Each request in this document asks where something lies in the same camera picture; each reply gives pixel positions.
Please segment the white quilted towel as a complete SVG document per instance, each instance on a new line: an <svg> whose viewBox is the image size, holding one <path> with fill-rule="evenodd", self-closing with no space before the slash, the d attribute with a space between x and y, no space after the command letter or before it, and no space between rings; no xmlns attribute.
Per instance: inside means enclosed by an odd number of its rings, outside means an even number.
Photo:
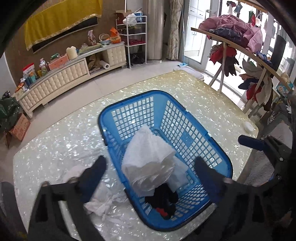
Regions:
<svg viewBox="0 0 296 241"><path fill-rule="evenodd" d="M139 197L153 196L154 190L167 183L172 192L189 184L189 167L161 137L143 125L129 142L121 171Z"/></svg>

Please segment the white soap bar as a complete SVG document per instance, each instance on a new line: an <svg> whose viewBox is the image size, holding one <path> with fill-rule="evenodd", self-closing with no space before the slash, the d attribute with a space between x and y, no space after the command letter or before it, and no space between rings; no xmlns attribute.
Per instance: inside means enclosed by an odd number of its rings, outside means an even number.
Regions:
<svg viewBox="0 0 296 241"><path fill-rule="evenodd" d="M248 121L245 121L243 123L243 128L247 133L253 133L253 131L254 131L253 125Z"/></svg>

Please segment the black clothing in basket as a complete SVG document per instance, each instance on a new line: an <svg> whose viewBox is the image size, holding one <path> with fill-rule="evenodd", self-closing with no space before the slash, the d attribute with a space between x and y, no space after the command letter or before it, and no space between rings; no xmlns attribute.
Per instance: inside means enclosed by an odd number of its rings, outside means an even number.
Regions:
<svg viewBox="0 0 296 241"><path fill-rule="evenodd" d="M177 210L176 203L179 196L176 191L172 192L167 183L164 183L154 190L153 196L146 196L144 199L164 220L169 220Z"/></svg>

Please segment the cardboard box on floor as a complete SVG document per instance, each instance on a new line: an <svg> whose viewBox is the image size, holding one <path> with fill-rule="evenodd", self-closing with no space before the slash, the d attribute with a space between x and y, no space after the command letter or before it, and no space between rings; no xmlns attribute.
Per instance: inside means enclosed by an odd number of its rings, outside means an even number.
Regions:
<svg viewBox="0 0 296 241"><path fill-rule="evenodd" d="M22 113L19 114L18 120L12 129L4 132L6 147L9 148L11 140L16 138L19 141L22 141L25 137L25 134L30 126L29 119Z"/></svg>

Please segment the blue plastic laundry basket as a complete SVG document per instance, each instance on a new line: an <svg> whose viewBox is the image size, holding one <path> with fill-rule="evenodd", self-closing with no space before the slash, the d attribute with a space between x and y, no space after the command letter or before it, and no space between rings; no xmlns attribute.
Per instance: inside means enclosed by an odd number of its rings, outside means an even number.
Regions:
<svg viewBox="0 0 296 241"><path fill-rule="evenodd" d="M210 205L194 170L196 157L228 178L233 175L222 148L164 91L148 91L106 107L98 126L126 195L153 230L177 230Z"/></svg>

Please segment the pink clothes pile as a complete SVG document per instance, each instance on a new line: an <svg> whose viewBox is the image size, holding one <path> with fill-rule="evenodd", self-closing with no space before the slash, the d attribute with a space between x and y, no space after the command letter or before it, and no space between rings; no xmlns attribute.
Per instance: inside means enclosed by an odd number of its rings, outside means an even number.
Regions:
<svg viewBox="0 0 296 241"><path fill-rule="evenodd" d="M243 20L233 15L220 15L209 17L199 25L203 31L214 30L217 28L228 28L237 32L244 40L248 41L246 49L252 53L260 51L262 48L262 32L260 28L251 23L245 23Z"/></svg>

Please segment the cream tufted TV cabinet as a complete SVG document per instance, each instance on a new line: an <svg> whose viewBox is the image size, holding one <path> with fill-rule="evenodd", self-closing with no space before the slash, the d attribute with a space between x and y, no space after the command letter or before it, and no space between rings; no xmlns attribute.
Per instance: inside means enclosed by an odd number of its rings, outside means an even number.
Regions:
<svg viewBox="0 0 296 241"><path fill-rule="evenodd" d="M98 54L108 68L100 67L97 70L89 70L87 57ZM64 92L102 75L108 71L126 65L125 44L110 44L103 48L85 52L73 60L68 61L59 68L50 71L46 76L32 84L27 91L16 100L29 118L33 117L33 111L40 105L46 105Z"/></svg>

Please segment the red white package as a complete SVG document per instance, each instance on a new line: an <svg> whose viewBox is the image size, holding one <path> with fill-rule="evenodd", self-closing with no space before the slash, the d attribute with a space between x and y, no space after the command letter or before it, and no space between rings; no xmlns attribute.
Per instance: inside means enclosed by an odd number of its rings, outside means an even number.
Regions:
<svg viewBox="0 0 296 241"><path fill-rule="evenodd" d="M37 80L37 75L35 72L35 65L31 63L23 68L23 78L29 79L30 84L33 84Z"/></svg>

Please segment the pink box on cabinet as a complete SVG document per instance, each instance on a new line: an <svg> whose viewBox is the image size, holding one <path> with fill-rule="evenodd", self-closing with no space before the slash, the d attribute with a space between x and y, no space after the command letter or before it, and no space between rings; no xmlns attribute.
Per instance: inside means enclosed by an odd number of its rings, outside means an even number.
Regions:
<svg viewBox="0 0 296 241"><path fill-rule="evenodd" d="M64 65L68 61L69 61L69 58L67 54L59 58L56 58L48 63L49 70L54 70L56 68L59 68L60 66Z"/></svg>

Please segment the white paper roll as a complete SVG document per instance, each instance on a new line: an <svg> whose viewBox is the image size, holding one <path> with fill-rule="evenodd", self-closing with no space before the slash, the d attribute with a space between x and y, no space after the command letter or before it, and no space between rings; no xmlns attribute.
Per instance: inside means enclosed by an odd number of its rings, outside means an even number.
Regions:
<svg viewBox="0 0 296 241"><path fill-rule="evenodd" d="M102 66L103 69L109 69L110 68L110 64L103 61L103 60L100 60L99 64Z"/></svg>

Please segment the patterned curtain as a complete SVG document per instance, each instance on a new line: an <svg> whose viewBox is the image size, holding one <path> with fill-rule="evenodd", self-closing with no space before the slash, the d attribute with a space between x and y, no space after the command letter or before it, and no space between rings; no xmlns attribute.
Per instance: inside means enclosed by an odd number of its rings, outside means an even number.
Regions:
<svg viewBox="0 0 296 241"><path fill-rule="evenodd" d="M183 9L182 0L171 0L170 3L170 31L166 58L177 60L179 57L179 23Z"/></svg>

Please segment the white metal shelf rack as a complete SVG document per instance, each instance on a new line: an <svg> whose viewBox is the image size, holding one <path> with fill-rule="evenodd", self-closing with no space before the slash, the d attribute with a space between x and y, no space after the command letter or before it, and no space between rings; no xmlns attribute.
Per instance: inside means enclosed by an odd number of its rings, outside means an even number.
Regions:
<svg viewBox="0 0 296 241"><path fill-rule="evenodd" d="M147 16L117 13L116 29L124 42L128 68L147 64Z"/></svg>

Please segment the silver column air conditioner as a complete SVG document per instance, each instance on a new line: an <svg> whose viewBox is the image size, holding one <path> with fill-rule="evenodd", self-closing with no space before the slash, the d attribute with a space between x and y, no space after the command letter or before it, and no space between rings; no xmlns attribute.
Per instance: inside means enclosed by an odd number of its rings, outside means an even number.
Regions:
<svg viewBox="0 0 296 241"><path fill-rule="evenodd" d="M147 61L158 63L163 56L164 0L144 0L147 16Z"/></svg>

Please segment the orange snack bag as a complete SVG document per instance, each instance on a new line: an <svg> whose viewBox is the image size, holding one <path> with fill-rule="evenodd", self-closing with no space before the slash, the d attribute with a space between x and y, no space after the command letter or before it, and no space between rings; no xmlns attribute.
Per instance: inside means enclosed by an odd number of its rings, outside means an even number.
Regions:
<svg viewBox="0 0 296 241"><path fill-rule="evenodd" d="M118 44L121 42L121 36L117 29L114 27L110 29L110 40L112 44Z"/></svg>

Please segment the yellow fabric wall hanging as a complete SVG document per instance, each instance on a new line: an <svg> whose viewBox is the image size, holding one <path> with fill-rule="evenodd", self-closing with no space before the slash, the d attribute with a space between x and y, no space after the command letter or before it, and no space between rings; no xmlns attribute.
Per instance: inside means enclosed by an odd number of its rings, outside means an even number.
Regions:
<svg viewBox="0 0 296 241"><path fill-rule="evenodd" d="M31 15L24 23L26 49L55 37L81 22L93 17L100 18L103 10L102 0L67 0Z"/></svg>

